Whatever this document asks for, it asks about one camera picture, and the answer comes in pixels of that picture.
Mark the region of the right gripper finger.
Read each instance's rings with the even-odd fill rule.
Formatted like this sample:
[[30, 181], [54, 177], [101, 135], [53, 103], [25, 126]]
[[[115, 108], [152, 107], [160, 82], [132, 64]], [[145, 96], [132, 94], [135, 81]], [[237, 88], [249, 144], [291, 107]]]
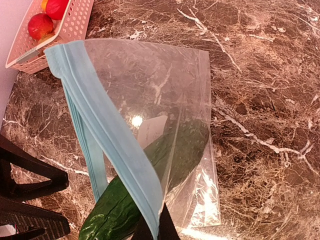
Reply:
[[159, 240], [180, 240], [180, 237], [177, 233], [175, 225], [172, 221], [171, 215], [167, 208], [167, 205], [164, 204], [162, 213], [159, 219]]

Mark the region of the pink plastic basket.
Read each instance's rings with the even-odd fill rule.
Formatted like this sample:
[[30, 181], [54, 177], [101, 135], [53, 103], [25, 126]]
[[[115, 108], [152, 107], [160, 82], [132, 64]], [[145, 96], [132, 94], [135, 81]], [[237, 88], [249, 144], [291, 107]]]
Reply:
[[34, 74], [48, 67], [44, 50], [76, 40], [84, 40], [94, 5], [93, 0], [70, 0], [61, 20], [53, 20], [53, 31], [42, 40], [34, 39], [28, 32], [28, 23], [43, 13], [40, 0], [33, 0], [18, 28], [8, 53], [5, 67]]

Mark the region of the clear zip top bag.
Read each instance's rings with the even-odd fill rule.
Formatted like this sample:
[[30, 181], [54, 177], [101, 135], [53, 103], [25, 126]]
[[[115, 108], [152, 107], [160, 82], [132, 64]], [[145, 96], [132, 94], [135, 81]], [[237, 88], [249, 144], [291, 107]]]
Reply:
[[44, 54], [61, 80], [95, 203], [117, 176], [105, 149], [109, 138], [123, 145], [129, 134], [145, 148], [169, 127], [201, 120], [209, 130], [202, 159], [164, 204], [180, 238], [221, 223], [207, 51], [101, 38], [58, 44]]

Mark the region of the green cucumber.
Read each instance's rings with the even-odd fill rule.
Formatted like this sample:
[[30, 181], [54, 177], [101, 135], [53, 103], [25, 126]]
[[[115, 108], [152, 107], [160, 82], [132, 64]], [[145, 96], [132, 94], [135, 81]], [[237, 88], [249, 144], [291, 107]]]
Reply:
[[199, 119], [169, 127], [145, 148], [126, 134], [108, 138], [104, 148], [117, 175], [108, 184], [84, 221], [81, 240], [125, 240], [141, 219], [151, 240], [159, 235], [166, 195], [180, 186], [200, 163], [209, 139]]

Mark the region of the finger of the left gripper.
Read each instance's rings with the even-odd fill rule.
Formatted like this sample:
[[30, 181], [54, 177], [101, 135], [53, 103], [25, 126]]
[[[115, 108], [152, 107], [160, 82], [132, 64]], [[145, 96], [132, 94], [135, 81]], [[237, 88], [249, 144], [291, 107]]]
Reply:
[[18, 230], [2, 240], [57, 240], [70, 233], [62, 214], [5, 197], [0, 198], [0, 225], [15, 225]]
[[[47, 178], [37, 183], [19, 184], [12, 178], [11, 165]], [[0, 196], [11, 200], [32, 200], [63, 191], [69, 186], [67, 172], [47, 164], [0, 136]]]

